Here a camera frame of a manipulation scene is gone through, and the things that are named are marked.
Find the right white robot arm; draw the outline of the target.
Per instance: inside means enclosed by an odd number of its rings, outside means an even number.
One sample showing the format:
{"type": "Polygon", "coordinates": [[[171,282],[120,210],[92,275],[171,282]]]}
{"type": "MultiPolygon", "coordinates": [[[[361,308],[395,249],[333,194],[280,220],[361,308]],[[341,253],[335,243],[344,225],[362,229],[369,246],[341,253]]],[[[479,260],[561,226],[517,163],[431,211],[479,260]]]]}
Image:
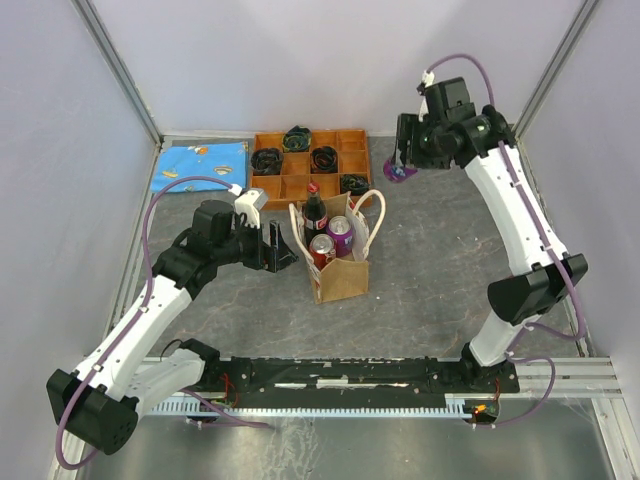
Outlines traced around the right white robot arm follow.
{"type": "Polygon", "coordinates": [[[522,171],[515,136],[494,105],[476,109],[463,78],[438,82],[429,71],[417,91],[420,110],[399,115],[385,176],[401,182],[420,169],[459,167],[485,201],[509,261],[510,276],[488,286],[490,314],[461,353],[460,382],[481,391],[520,336],[574,295],[588,263],[569,253],[544,217],[522,171]]]}

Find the red cola can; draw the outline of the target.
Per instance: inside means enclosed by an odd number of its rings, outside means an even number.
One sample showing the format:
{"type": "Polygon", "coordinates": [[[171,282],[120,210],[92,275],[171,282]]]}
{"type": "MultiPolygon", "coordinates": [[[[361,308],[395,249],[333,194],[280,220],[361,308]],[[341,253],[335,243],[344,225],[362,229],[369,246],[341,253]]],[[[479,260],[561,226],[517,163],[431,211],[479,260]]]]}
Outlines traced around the red cola can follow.
{"type": "Polygon", "coordinates": [[[328,234],[316,235],[309,244],[309,252],[313,258],[315,267],[322,271],[336,258],[334,239],[328,234]]]}

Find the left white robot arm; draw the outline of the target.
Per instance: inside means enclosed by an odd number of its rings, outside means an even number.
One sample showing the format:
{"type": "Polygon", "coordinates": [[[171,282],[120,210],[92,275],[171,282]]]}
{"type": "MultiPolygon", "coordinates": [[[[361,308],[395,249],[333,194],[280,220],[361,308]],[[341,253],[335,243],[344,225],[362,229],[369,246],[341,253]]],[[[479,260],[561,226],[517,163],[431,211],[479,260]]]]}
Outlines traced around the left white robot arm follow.
{"type": "Polygon", "coordinates": [[[209,390],[219,383],[218,351],[197,340],[144,372],[138,368],[221,267],[241,264],[276,273],[296,262],[277,222],[270,224],[270,239],[263,239],[265,202],[260,189],[242,193],[233,203],[203,202],[191,226],[156,261],[146,263],[147,283],[115,328],[74,370],[57,369],[49,377],[46,391],[58,437],[69,433],[112,455],[165,398],[191,385],[209,390]]]}

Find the glass cola bottle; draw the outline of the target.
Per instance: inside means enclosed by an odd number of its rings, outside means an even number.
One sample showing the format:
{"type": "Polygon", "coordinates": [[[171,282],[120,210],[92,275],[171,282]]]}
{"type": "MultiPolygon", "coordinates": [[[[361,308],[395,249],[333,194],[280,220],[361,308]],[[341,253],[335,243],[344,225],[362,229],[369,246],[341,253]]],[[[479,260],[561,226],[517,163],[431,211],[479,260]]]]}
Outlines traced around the glass cola bottle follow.
{"type": "Polygon", "coordinates": [[[326,233],[327,210],[320,195],[320,186],[311,181],[307,185],[307,201],[303,206],[305,244],[309,246],[314,237],[326,233]]]}

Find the purple Fanta can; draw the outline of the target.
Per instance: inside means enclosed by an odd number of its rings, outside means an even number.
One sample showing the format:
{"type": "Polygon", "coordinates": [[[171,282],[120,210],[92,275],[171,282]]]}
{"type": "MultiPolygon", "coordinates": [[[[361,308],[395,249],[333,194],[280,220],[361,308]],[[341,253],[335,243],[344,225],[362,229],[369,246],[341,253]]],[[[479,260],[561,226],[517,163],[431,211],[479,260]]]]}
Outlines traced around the purple Fanta can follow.
{"type": "Polygon", "coordinates": [[[336,257],[346,257],[352,252],[353,231],[346,216],[333,216],[327,224],[327,234],[333,239],[336,257]]]}
{"type": "Polygon", "coordinates": [[[383,174],[392,183],[403,183],[417,172],[417,169],[398,163],[394,156],[389,157],[383,165],[383,174]]]}

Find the burlap canvas watermelon bag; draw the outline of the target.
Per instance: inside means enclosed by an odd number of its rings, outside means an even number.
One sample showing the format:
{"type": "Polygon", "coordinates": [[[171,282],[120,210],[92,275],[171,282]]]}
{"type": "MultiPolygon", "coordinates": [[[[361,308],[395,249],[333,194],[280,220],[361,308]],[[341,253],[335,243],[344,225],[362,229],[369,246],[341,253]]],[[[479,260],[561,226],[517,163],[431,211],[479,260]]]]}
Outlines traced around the burlap canvas watermelon bag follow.
{"type": "Polygon", "coordinates": [[[369,290],[369,251],[386,215],[386,199],[377,189],[366,192],[354,202],[349,194],[341,194],[324,201],[329,219],[345,216],[353,232],[352,251],[342,258],[331,259],[319,269],[312,254],[304,244],[304,222],[302,203],[288,205],[291,230],[295,244],[300,249],[316,304],[322,304],[366,294],[369,290]],[[375,225],[370,228],[361,212],[365,201],[377,197],[380,213],[375,225]]]}

